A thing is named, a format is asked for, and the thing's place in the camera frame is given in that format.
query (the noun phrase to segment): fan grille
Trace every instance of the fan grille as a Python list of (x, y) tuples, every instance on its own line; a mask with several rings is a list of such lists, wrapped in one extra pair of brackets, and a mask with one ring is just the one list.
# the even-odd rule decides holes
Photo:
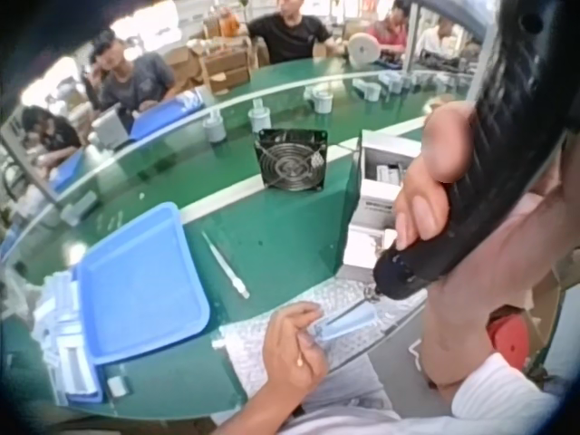
[(260, 168), (269, 186), (297, 191), (313, 189), (322, 183), (325, 165), (320, 152), (292, 142), (261, 150)]

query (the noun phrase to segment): man in black t-shirt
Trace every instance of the man in black t-shirt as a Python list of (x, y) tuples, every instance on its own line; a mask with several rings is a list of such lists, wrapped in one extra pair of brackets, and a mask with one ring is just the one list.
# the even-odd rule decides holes
[(324, 44), (330, 54), (342, 55), (324, 24), (315, 16), (302, 15), (304, 0), (278, 0), (280, 12), (265, 15), (240, 28), (250, 38), (261, 36), (270, 53), (270, 63), (281, 63), (312, 57), (314, 43)]

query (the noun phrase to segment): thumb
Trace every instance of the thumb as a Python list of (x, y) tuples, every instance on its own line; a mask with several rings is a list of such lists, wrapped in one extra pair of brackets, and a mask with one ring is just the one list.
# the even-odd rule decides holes
[(328, 373), (328, 364), (324, 352), (309, 333), (298, 333), (298, 347), (315, 377), (323, 377)]

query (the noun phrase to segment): man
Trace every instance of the man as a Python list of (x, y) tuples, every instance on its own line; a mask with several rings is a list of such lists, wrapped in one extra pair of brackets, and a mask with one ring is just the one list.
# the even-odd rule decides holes
[[(459, 179), (469, 164), (472, 111), (469, 104), (450, 103), (429, 117), (423, 152), (395, 202), (399, 249), (445, 227), (449, 200), (443, 183)], [(376, 390), (368, 364), (364, 370), (358, 362), (358, 378), (329, 385), (349, 373), (324, 380), (324, 353), (306, 331), (323, 314), (317, 305), (301, 303), (271, 319), (264, 343), (266, 385), (216, 434), (515, 435), (541, 424), (556, 400), (494, 352), (486, 325), (492, 312), (537, 283), (580, 241), (580, 147), (569, 148), (561, 176), (556, 161), (504, 224), (428, 289), (421, 365), (451, 401), (451, 417), (401, 419), (384, 391)], [(349, 390), (344, 400), (336, 396), (341, 388)], [(312, 408), (320, 390), (330, 400), (318, 399)], [(348, 395), (357, 390), (358, 397)], [(306, 414), (288, 421), (301, 404)]]
[(434, 53), (439, 56), (445, 56), (445, 47), (443, 40), (453, 35), (453, 22), (447, 18), (441, 17), (438, 25), (426, 29), (417, 42), (416, 53), (421, 55), (423, 50)]
[(320, 19), (300, 13), (303, 3), (304, 0), (278, 0), (280, 12), (240, 26), (238, 34), (247, 34), (252, 39), (262, 37), (271, 64), (311, 58), (316, 41), (324, 44), (330, 54), (342, 55), (344, 48), (336, 43)]
[(143, 112), (178, 94), (173, 71), (157, 53), (128, 61), (124, 43), (111, 30), (102, 32), (92, 44), (97, 62), (109, 73), (102, 83), (102, 110), (120, 102), (129, 111)]
[(66, 118), (55, 116), (42, 107), (24, 108), (21, 123), (26, 132), (25, 147), (42, 145), (46, 150), (36, 160), (39, 167), (55, 168), (82, 146), (79, 135)]
[(411, 6), (406, 0), (395, 0), (385, 19), (374, 23), (366, 33), (377, 38), (383, 50), (403, 54), (407, 46), (407, 21), (410, 12)]

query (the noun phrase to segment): red object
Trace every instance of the red object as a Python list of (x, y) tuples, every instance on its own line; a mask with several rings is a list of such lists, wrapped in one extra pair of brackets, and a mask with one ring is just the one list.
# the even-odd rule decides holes
[(488, 335), (494, 349), (509, 365), (518, 370), (524, 369), (529, 355), (529, 336), (521, 315), (509, 315), (489, 324)]

